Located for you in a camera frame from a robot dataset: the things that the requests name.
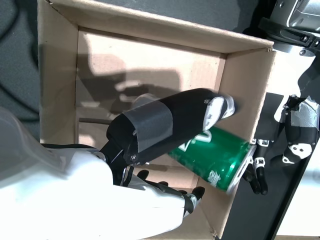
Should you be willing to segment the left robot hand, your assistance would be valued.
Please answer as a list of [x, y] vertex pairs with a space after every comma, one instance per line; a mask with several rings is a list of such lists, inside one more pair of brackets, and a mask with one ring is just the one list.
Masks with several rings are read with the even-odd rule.
[[256, 146], [243, 178], [255, 194], [266, 195], [268, 185], [266, 154], [285, 132], [287, 146], [271, 158], [273, 167], [286, 167], [309, 157], [317, 143], [320, 105], [310, 96], [302, 97], [298, 85], [301, 75], [311, 66], [315, 54], [302, 50], [274, 50], [265, 99], [252, 144]]

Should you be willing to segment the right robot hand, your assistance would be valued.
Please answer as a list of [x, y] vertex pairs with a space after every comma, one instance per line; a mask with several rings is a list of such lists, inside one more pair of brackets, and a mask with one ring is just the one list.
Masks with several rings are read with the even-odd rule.
[[0, 237], [3, 240], [139, 240], [178, 228], [204, 195], [135, 176], [236, 111], [234, 99], [197, 88], [139, 96], [108, 126], [101, 149], [45, 144], [0, 110]]

